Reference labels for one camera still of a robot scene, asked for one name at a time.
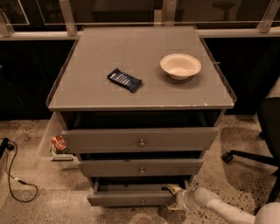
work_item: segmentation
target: black cable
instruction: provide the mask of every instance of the black cable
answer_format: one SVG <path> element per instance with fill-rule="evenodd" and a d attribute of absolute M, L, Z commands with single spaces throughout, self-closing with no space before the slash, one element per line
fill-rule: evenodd
<path fill-rule="evenodd" d="M 5 172 L 6 172 L 7 175 L 8 175 L 8 185 L 9 185 L 10 195 L 12 196 L 12 198 L 13 198 L 14 200 L 17 200 L 17 201 L 19 201 L 19 202 L 23 202 L 23 203 L 31 202 L 31 201 L 33 201 L 33 200 L 38 196 L 39 189 L 38 189 L 38 187 L 37 187 L 36 185 L 26 183 L 26 182 L 24 182 L 23 180 L 21 180 L 21 179 L 19 179 L 19 178 L 14 178 L 14 177 L 11 175 L 11 167 L 12 167 L 12 165 L 13 165 L 14 159 L 16 158 L 16 155 L 18 154 L 18 146 L 17 146 L 17 144 L 16 144 L 15 142 L 13 142 L 13 141 L 11 141 L 11 140 L 9 140 L 9 142 L 11 142 L 11 143 L 13 144 L 14 150 L 15 150 L 15 154 L 14 154 L 12 160 L 10 161 L 10 167 L 9 167 L 9 170 L 8 170 L 8 171 L 7 171 L 7 167 L 8 167 L 8 153 L 5 151 L 5 154 L 6 154 L 6 157 L 7 157 L 7 159 L 6 159 L 6 166 L 5 166 Z M 15 181 L 17 181 L 18 183 L 20 183 L 20 184 L 22 184 L 22 185 L 33 186 L 33 187 L 36 189 L 36 192 L 35 192 L 34 196 L 31 197 L 31 198 L 28 199 L 28 200 L 22 200 L 22 199 L 17 198 L 17 197 L 14 195 L 13 191 L 11 190 L 11 179 L 14 179 Z"/>

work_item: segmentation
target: chair seat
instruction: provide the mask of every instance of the chair seat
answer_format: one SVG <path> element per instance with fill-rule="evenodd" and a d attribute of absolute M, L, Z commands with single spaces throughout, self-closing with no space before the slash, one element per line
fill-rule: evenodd
<path fill-rule="evenodd" d="M 270 153 L 280 163 L 280 97 L 263 100 L 257 116 Z"/>

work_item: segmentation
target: power cord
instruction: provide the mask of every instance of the power cord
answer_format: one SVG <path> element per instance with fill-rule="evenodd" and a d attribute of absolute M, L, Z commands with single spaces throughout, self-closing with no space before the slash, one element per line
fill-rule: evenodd
<path fill-rule="evenodd" d="M 16 158 L 16 156 L 17 156 L 17 154 L 18 154 L 18 146 L 17 146 L 17 144 L 16 144 L 15 142 L 13 142 L 13 141 L 7 139 L 7 138 L 1 138 L 1 139 L 3 139 L 3 141 L 7 141 L 7 145 L 6 145 L 5 148 L 7 148 L 9 151 L 12 151 L 12 150 L 15 151 L 15 154 L 14 154 L 12 160 L 10 161 L 10 167 L 9 167 L 9 170 L 8 170 L 8 171 L 7 171 L 7 168 L 8 168 L 8 158 L 9 158 L 9 156 L 8 156 L 8 153 L 7 153 L 6 151 L 4 152 L 4 153 L 6 154 L 6 157 L 7 157 L 7 159 L 6 159 L 6 166 L 5 166 L 5 172 L 6 172 L 7 175 L 8 175 L 8 185 L 9 185 L 10 195 L 12 196 L 12 198 L 13 198 L 14 200 L 17 200 L 17 201 L 23 202 L 23 203 L 28 203 L 28 202 L 31 202 L 31 201 L 35 200 L 35 198 L 38 196 L 38 192 L 39 192 L 38 187 L 37 187 L 36 185 L 34 185 L 34 184 L 26 183 L 26 182 L 24 182 L 23 180 L 21 180 L 21 179 L 18 178 L 18 177 L 15 177 L 15 178 L 14 178 L 14 177 L 11 175 L 11 167 L 12 167 L 12 165 L 13 165 L 14 159 Z M 15 181 L 17 181 L 18 183 L 20 183 L 20 184 L 22 184 L 22 185 L 34 187 L 35 190 L 36 190 L 34 196 L 32 196 L 32 197 L 31 197 L 30 199 L 28 199 L 28 200 L 22 200 L 22 199 L 17 198 L 17 197 L 14 195 L 13 191 L 11 190 L 11 179 L 14 179 Z"/>

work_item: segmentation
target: drawer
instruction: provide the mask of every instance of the drawer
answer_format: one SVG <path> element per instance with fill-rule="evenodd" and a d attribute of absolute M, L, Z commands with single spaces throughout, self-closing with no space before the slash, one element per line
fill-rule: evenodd
<path fill-rule="evenodd" d="M 72 153 L 208 150 L 217 127 L 168 129 L 73 129 L 62 135 Z"/>
<path fill-rule="evenodd" d="M 80 170 L 86 177 L 195 175 L 202 165 L 202 159 L 132 159 L 79 162 Z"/>
<path fill-rule="evenodd" d="M 143 178 L 92 178 L 94 192 L 87 197 L 91 206 L 169 206 L 176 200 L 167 184 L 184 189 L 190 177 L 143 177 Z"/>

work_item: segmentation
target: bottom drawer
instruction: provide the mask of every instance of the bottom drawer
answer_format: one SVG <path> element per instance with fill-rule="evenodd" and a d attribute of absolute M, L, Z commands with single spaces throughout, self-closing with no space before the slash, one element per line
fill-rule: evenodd
<path fill-rule="evenodd" d="M 168 190 L 167 184 L 187 189 L 190 178 L 191 176 L 91 178 L 94 193 L 87 199 L 91 206 L 169 206 L 175 202 L 176 197 Z"/>

